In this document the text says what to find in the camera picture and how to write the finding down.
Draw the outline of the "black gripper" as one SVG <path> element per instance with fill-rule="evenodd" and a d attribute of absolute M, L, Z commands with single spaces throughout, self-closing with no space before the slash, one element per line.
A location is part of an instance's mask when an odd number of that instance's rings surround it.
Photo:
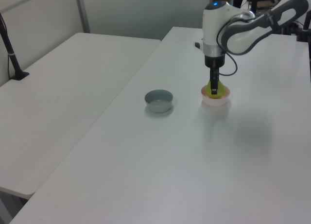
<path fill-rule="evenodd" d="M 219 68 L 222 67 L 225 64 L 225 55 L 222 54 L 217 57 L 210 57 L 207 55 L 204 55 L 205 58 L 205 66 L 215 70 L 220 74 Z M 219 75 L 218 74 L 211 74 L 210 75 L 210 90 L 212 95 L 217 95 L 218 93 L 218 81 L 219 81 Z"/>

